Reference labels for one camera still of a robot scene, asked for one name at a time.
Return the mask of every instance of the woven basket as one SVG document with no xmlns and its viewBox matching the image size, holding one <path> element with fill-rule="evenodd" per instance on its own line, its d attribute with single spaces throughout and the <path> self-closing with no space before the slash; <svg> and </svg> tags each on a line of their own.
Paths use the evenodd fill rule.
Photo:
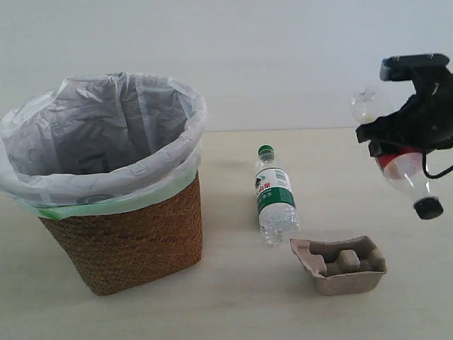
<svg viewBox="0 0 453 340">
<path fill-rule="evenodd" d="M 196 264 L 202 252 L 200 182 L 148 208 L 114 215 L 39 217 L 97 295 L 110 295 Z"/>
</svg>

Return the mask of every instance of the tabletop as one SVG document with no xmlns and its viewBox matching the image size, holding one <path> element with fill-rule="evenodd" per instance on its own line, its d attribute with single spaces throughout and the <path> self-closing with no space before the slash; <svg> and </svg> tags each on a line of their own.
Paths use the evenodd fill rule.
<svg viewBox="0 0 453 340">
<path fill-rule="evenodd" d="M 388 273 L 371 292 L 322 296 L 289 244 L 260 235 L 257 150 L 286 166 L 301 238 L 367 235 Z M 429 156 L 434 169 L 449 152 Z M 444 214 L 419 220 L 352 129 L 209 132 L 200 167 L 204 245 L 195 266 L 94 295 L 39 220 L 0 196 L 0 339 L 451 339 L 453 175 L 432 184 Z"/>
</svg>

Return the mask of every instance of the bottle cap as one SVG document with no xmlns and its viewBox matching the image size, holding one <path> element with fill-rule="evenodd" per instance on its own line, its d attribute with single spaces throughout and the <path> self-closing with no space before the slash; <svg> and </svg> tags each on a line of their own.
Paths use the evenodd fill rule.
<svg viewBox="0 0 453 340">
<path fill-rule="evenodd" d="M 432 220 L 444 212 L 442 204 L 440 204 L 440 201 L 436 197 L 422 198 L 415 202 L 413 207 L 418 217 L 422 220 Z"/>
<path fill-rule="evenodd" d="M 258 150 L 258 156 L 261 156 L 262 154 L 265 154 L 266 152 L 274 152 L 273 147 L 271 147 L 270 145 L 263 145 Z"/>
</svg>

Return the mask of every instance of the plastic bottle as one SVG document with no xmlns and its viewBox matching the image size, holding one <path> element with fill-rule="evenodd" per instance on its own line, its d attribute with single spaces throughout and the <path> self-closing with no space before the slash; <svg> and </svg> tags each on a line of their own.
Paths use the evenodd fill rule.
<svg viewBox="0 0 453 340">
<path fill-rule="evenodd" d="M 274 149 L 263 145 L 258 157 L 255 181 L 258 220 L 265 243 L 275 247 L 300 231 L 300 221 L 289 177 L 278 164 Z"/>
<path fill-rule="evenodd" d="M 360 124 L 371 123 L 391 112 L 388 99 L 376 89 L 367 87 L 352 97 L 352 116 Z M 444 210 L 439 199 L 431 192 L 429 180 L 423 172 L 422 159 L 420 152 L 409 147 L 399 147 L 391 154 L 375 157 L 387 182 L 412 200 L 418 217 L 431 220 Z"/>
</svg>

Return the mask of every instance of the white plastic bag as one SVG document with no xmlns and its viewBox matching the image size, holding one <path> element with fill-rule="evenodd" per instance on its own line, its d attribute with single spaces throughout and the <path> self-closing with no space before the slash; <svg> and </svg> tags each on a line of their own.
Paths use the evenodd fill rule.
<svg viewBox="0 0 453 340">
<path fill-rule="evenodd" d="M 50 218 L 155 204 L 195 178 L 206 118 L 203 97 L 171 78 L 65 79 L 1 120 L 0 189 Z"/>
</svg>

